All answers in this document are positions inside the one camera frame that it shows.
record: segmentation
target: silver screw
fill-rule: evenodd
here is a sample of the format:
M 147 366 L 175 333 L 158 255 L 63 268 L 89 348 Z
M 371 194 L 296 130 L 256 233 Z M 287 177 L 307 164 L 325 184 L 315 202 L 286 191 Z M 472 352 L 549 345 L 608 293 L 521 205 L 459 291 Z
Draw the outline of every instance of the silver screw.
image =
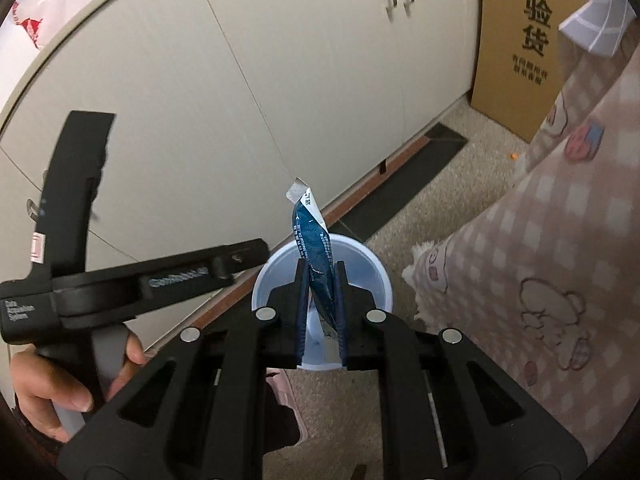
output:
M 382 323 L 386 319 L 386 312 L 379 309 L 369 310 L 367 319 L 372 323 Z
M 276 311 L 273 310 L 270 306 L 264 306 L 255 311 L 255 317 L 257 317 L 260 321 L 270 321 L 274 317 L 276 317 Z
M 180 339 L 182 339 L 185 343 L 193 343 L 199 337 L 200 337 L 200 330 L 198 330 L 194 326 L 185 328 L 182 332 L 180 332 Z
M 459 343 L 460 341 L 462 341 L 462 334 L 458 332 L 455 328 L 447 328 L 442 333 L 442 338 L 447 343 L 451 343 L 452 345 L 455 345 L 456 343 Z

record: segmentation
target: white plastic bucket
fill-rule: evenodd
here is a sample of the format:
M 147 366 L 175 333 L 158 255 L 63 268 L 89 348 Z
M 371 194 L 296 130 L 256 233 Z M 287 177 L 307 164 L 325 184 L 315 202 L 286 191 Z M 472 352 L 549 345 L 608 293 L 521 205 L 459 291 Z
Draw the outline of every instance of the white plastic bucket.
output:
M 351 285 L 370 290 L 376 307 L 387 312 L 393 309 L 391 282 L 385 268 L 377 256 L 363 244 L 347 236 L 330 235 L 334 262 L 344 262 L 347 279 Z M 300 252 L 295 240 L 277 250 L 264 265 L 255 282 L 251 297 L 251 308 L 256 310 L 265 306 L 271 291 L 277 286 L 293 282 Z M 306 323 L 305 354 L 301 368 L 305 370 L 332 370 L 341 368 L 338 363 L 324 360 L 324 346 L 318 342 L 318 333 L 322 333 L 317 316 L 308 316 Z

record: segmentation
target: gray grip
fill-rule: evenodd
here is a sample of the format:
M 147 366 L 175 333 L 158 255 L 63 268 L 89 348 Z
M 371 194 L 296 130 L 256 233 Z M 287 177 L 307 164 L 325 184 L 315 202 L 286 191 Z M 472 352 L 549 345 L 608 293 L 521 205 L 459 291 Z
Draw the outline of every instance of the gray grip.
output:
M 119 375 L 124 365 L 128 338 L 129 329 L 122 323 L 99 328 L 92 333 L 95 368 L 100 381 L 100 389 L 105 397 L 111 383 Z M 53 408 L 69 437 L 74 436 L 84 426 L 82 413 L 61 408 L 55 403 Z

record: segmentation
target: black floor tile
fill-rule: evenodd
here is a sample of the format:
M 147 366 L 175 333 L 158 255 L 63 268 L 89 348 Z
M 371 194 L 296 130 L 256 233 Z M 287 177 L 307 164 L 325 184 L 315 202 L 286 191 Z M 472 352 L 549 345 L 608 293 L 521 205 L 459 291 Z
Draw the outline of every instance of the black floor tile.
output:
M 340 220 L 360 240 L 367 240 L 393 218 L 426 186 L 466 143 L 466 139 L 442 124 L 439 142 L 430 142 Z
M 456 140 L 457 142 L 466 143 L 465 137 L 457 132 L 454 132 L 451 128 L 447 128 L 442 123 L 437 123 L 428 132 L 424 134 L 433 140 Z
M 351 229 L 349 229 L 345 224 L 343 224 L 340 220 L 338 220 L 334 225 L 329 227 L 329 232 L 337 235 L 348 236 L 349 238 L 354 238 L 355 240 L 362 242 L 363 240 L 354 233 Z

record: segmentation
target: speckled floor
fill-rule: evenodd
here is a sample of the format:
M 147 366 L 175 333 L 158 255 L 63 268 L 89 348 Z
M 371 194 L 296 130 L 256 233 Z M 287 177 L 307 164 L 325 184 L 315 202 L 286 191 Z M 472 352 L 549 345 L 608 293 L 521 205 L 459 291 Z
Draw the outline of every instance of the speckled floor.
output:
M 417 196 L 367 242 L 394 291 L 394 313 L 414 328 L 413 291 L 402 280 L 411 247 L 441 240 L 500 198 L 526 143 L 461 102 L 442 123 L 469 142 Z M 309 439 L 264 457 L 265 480 L 350 480 L 358 464 L 366 480 L 382 480 L 378 380 L 375 372 L 288 372 Z

